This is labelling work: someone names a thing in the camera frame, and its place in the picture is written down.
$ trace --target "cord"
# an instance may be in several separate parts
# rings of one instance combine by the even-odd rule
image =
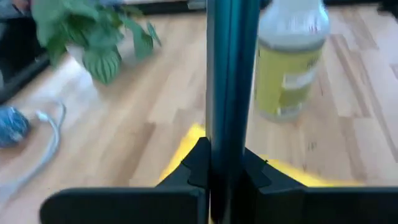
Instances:
[[[60,144],[60,128],[65,119],[67,109],[60,100],[55,100],[55,102],[61,108],[61,113],[58,122],[55,122],[51,118],[51,116],[49,116],[47,113],[44,113],[43,111],[41,110],[36,111],[36,116],[38,117],[38,119],[41,122],[49,123],[53,128],[53,136],[47,146],[45,154],[41,158],[40,162],[28,173],[26,173],[22,177],[19,177],[13,182],[8,182],[0,185],[0,208],[2,207],[2,205],[4,206],[5,203],[9,200],[9,198],[13,196],[21,187],[23,187],[33,177],[35,177],[51,161],[55,153],[58,151],[58,147]]]

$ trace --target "white bottle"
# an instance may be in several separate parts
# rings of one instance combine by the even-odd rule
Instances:
[[[273,121],[301,112],[330,31],[322,0],[273,0],[259,21],[254,102]]]

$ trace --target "yellow base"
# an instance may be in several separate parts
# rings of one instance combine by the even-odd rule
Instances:
[[[180,165],[181,161],[188,155],[191,149],[195,146],[200,137],[205,136],[205,130],[198,124],[194,124],[188,134],[182,139],[180,147],[177,149],[169,165],[163,171],[159,181],[164,180],[169,174],[171,174]],[[267,156],[259,155],[262,159],[266,159]],[[298,170],[288,164],[279,162],[276,159],[268,159],[268,163],[277,170],[283,172],[289,177],[299,181],[307,187],[359,187],[362,184],[358,182],[345,182],[338,180],[326,180],[316,175],[312,175],[301,170]]]

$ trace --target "black pole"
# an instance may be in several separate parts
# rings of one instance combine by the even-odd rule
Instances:
[[[260,0],[208,0],[206,135],[211,142],[211,218],[234,223],[243,171]]]

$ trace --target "blue object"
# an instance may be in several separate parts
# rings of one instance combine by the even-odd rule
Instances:
[[[29,121],[21,112],[13,107],[0,108],[0,148],[17,145],[29,130]]]

